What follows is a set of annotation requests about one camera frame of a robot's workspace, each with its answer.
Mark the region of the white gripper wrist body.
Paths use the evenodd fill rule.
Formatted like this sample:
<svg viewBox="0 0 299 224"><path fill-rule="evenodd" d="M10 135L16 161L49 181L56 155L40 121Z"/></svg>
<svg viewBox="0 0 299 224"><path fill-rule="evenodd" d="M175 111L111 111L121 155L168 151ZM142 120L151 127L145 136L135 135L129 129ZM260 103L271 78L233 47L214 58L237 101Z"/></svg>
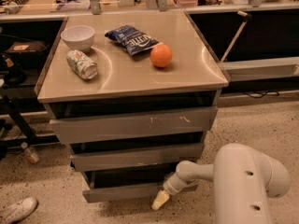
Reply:
<svg viewBox="0 0 299 224"><path fill-rule="evenodd" d="M174 172L164 181L164 190L169 195L176 195L188 186L187 180L188 177L183 173Z"/></svg>

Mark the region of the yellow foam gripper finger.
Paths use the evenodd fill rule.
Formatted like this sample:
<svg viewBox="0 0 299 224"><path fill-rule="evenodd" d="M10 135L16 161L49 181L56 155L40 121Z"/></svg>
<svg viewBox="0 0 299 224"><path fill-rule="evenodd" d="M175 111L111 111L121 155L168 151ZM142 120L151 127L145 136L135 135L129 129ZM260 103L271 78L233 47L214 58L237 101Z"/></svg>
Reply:
<svg viewBox="0 0 299 224"><path fill-rule="evenodd" d="M151 208L153 210L158 210L169 200L169 198L170 195L166 190L160 190L154 199Z"/></svg>

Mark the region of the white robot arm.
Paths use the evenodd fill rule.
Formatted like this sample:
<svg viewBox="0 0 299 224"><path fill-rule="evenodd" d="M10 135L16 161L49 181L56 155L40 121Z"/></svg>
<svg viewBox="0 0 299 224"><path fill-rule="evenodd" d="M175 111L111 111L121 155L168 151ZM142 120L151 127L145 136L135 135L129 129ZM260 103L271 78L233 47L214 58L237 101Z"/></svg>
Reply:
<svg viewBox="0 0 299 224"><path fill-rule="evenodd" d="M286 167L262 152L238 143L221 147L212 164L182 161L163 183L152 209L200 180L211 181L215 224L273 224L268 200L284 196L291 186Z"/></svg>

